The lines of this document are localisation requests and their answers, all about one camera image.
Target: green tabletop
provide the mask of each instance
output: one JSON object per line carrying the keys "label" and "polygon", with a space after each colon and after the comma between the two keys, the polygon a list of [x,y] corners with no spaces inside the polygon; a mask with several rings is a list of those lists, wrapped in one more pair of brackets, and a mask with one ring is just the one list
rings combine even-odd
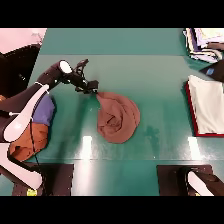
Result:
{"label": "green tabletop", "polygon": [[[97,79],[99,91],[132,99],[140,125],[126,143],[108,143],[97,132],[96,97],[61,84],[51,91],[56,113],[39,161],[74,163],[72,195],[159,195],[158,164],[211,164],[224,180],[224,139],[197,138],[198,148],[189,143],[193,133],[183,83],[189,75],[208,79],[197,71],[207,64],[184,56],[180,29],[106,30],[48,29],[30,85],[61,59],[75,66],[88,58],[86,78]],[[0,195],[9,194],[12,186],[7,191],[6,186],[0,176]]]}

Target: brown cloth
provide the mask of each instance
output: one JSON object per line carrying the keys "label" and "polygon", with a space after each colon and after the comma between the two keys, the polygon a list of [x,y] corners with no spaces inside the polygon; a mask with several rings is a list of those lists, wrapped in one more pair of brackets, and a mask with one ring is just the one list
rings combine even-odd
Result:
{"label": "brown cloth", "polygon": [[208,43],[207,48],[224,51],[224,44],[221,44],[221,43]]}
{"label": "brown cloth", "polygon": [[127,141],[140,122],[140,112],[136,104],[127,97],[112,92],[99,92],[97,99],[101,104],[98,132],[108,142]]}
{"label": "brown cloth", "polygon": [[[45,124],[32,123],[32,132],[35,150],[39,152],[47,145],[48,126]],[[10,144],[9,152],[10,155],[19,161],[27,160],[34,155],[30,135],[30,124],[20,138]]]}

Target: wire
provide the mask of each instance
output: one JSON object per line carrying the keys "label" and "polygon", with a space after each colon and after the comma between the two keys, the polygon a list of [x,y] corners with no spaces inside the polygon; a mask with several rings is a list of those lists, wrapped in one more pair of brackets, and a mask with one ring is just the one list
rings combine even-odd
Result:
{"label": "wire", "polygon": [[34,157],[35,157],[35,159],[36,159],[36,162],[37,162],[37,166],[38,166],[39,172],[40,172],[40,174],[41,174],[41,176],[42,176],[42,178],[43,178],[43,191],[44,191],[44,194],[47,196],[47,191],[46,191],[46,187],[45,187],[45,186],[46,186],[46,184],[45,184],[45,183],[46,183],[46,182],[45,182],[45,176],[43,175],[43,172],[42,172],[42,170],[41,170],[41,166],[40,166],[40,164],[39,164],[39,162],[38,162],[38,159],[37,159],[37,156],[36,156],[36,149],[35,149],[35,146],[34,146],[32,124],[33,124],[32,119],[30,119],[30,137],[31,137],[32,145],[33,145]]}

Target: yellow sticker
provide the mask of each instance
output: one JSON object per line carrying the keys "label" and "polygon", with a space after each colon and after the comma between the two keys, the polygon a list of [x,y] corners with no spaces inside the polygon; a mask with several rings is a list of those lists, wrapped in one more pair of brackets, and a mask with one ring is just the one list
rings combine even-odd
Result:
{"label": "yellow sticker", "polygon": [[37,190],[28,189],[26,194],[27,196],[37,196]]}

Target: blue cloth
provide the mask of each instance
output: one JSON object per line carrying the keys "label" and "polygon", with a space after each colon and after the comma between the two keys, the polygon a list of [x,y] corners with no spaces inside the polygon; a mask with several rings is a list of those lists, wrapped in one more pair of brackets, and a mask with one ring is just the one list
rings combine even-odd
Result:
{"label": "blue cloth", "polygon": [[45,94],[34,112],[33,122],[50,126],[54,109],[51,97],[49,94]]}

